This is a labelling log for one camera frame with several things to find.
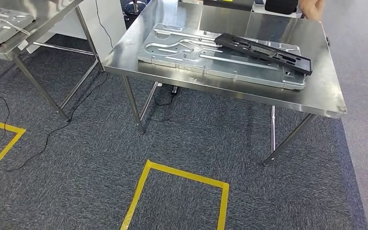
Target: hand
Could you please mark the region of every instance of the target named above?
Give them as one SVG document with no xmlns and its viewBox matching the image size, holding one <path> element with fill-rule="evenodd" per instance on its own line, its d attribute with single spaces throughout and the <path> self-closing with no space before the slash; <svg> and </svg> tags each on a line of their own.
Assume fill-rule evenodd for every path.
<svg viewBox="0 0 368 230">
<path fill-rule="evenodd" d="M 321 21 L 325 0 L 299 0 L 301 8 L 307 19 Z"/>
</svg>

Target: metal tray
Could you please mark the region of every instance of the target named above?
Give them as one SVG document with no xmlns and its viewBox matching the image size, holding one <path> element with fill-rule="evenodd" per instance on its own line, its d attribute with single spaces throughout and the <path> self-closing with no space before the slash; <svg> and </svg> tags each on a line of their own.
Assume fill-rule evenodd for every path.
<svg viewBox="0 0 368 230">
<path fill-rule="evenodd" d="M 29 13 L 0 8 L 0 19 L 23 29 L 34 20 L 34 17 Z M 6 42 L 18 32 L 14 27 L 2 21 L 0 23 L 0 44 Z"/>
<path fill-rule="evenodd" d="M 217 45 L 214 40 L 219 35 L 156 24 L 139 50 L 138 59 L 156 65 L 273 87 L 291 90 L 304 88 L 304 74 Z M 250 40 L 300 55 L 298 46 Z"/>
</svg>

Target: yellow floor tape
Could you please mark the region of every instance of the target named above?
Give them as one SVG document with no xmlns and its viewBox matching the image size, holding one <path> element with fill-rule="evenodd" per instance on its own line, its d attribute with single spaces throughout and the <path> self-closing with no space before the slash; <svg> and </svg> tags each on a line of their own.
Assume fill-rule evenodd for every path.
<svg viewBox="0 0 368 230">
<path fill-rule="evenodd" d="M 9 144 L 0 152 L 0 160 L 6 155 L 6 153 L 12 148 L 12 146 L 20 139 L 23 133 L 26 132 L 26 129 L 14 127 L 11 125 L 5 125 L 4 123 L 0 122 L 0 128 L 6 129 L 10 132 L 16 133 L 16 135 L 12 138 Z"/>
<path fill-rule="evenodd" d="M 219 208 L 219 217 L 218 217 L 218 228 L 217 230 L 225 229 L 225 219 L 226 219 L 226 208 L 228 205 L 228 194 L 229 194 L 229 184 L 222 181 L 217 181 L 208 177 L 200 176 L 197 174 L 193 174 L 190 172 L 185 172 L 182 170 L 174 169 L 165 165 L 157 164 L 147 160 L 146 165 L 143 169 L 142 175 L 140 176 L 138 185 L 136 187 L 135 194 L 133 195 L 132 203 L 129 206 L 129 210 L 126 213 L 125 219 L 123 220 L 121 230 L 127 230 L 129 227 L 130 221 L 132 220 L 133 213 L 135 212 L 136 205 L 138 204 L 140 194 L 142 193 L 143 186 L 147 179 L 150 169 L 159 170 L 162 172 L 170 173 L 173 175 L 177 175 L 180 177 L 184 177 L 193 181 L 198 181 L 201 183 L 209 184 L 215 187 L 222 188 L 222 196 L 221 203 Z"/>
</svg>

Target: black object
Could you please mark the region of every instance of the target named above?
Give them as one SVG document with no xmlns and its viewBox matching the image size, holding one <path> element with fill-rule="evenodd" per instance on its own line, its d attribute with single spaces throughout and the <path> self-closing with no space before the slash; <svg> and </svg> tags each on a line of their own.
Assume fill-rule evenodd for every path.
<svg viewBox="0 0 368 230">
<path fill-rule="evenodd" d="M 254 0 L 256 6 L 264 6 L 265 2 L 263 0 Z"/>
<path fill-rule="evenodd" d="M 277 63 L 306 75 L 312 74 L 311 59 L 306 57 L 298 56 L 281 49 L 276 49 L 227 33 L 223 33 L 215 38 L 215 42 L 249 56 Z"/>
<path fill-rule="evenodd" d="M 270 12 L 291 14 L 297 10 L 299 0 L 266 0 L 264 9 Z"/>
</svg>

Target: table top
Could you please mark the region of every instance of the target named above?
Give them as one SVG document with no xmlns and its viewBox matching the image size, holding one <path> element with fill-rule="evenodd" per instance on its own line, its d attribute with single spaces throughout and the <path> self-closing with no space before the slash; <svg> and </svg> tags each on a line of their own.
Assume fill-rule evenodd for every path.
<svg viewBox="0 0 368 230">
<path fill-rule="evenodd" d="M 312 60 L 303 90 L 292 91 L 137 61 L 155 24 L 230 33 L 297 45 Z M 346 105 L 322 24 L 315 21 L 217 8 L 177 0 L 152 0 L 103 62 L 106 71 L 221 94 L 306 113 L 339 118 Z"/>
<path fill-rule="evenodd" d="M 25 27 L 31 35 L 17 33 L 0 45 L 0 59 L 12 60 L 14 54 L 21 52 L 18 46 L 31 45 L 47 33 L 57 22 L 78 6 L 83 0 L 0 0 L 0 8 L 22 11 L 34 16 L 35 21 Z"/>
</svg>

